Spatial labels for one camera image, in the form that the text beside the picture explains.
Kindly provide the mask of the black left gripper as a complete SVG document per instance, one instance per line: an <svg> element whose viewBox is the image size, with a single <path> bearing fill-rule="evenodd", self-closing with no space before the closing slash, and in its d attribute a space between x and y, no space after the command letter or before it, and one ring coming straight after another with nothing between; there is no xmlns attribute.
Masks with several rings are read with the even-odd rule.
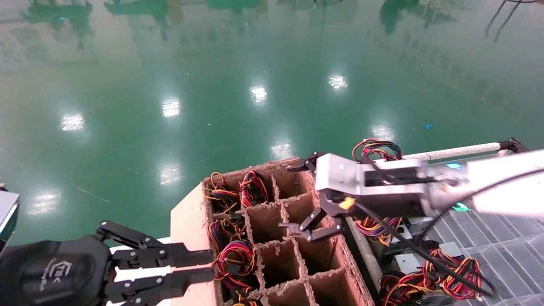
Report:
<svg viewBox="0 0 544 306"><path fill-rule="evenodd" d="M128 249L112 256L103 244L113 240ZM93 235L72 241L39 241L9 246L1 253L2 306L156 306L181 298L188 287L215 278L211 268L179 270L167 275L108 283L110 260L119 269L189 267L212 262L213 252L166 244L150 235L106 220Z"/></svg>

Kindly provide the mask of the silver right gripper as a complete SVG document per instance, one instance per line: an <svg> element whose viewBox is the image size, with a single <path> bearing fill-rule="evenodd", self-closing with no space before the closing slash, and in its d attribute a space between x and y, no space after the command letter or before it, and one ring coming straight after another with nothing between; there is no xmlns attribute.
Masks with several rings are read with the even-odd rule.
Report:
<svg viewBox="0 0 544 306"><path fill-rule="evenodd" d="M362 205L380 217L432 216L431 184L427 162L415 159L360 164L325 152L314 151L309 157L286 166L288 172L315 173L319 205L301 223L278 223L307 242L321 242L343 232L343 214L363 218ZM326 217L334 224L318 229Z"/></svg>

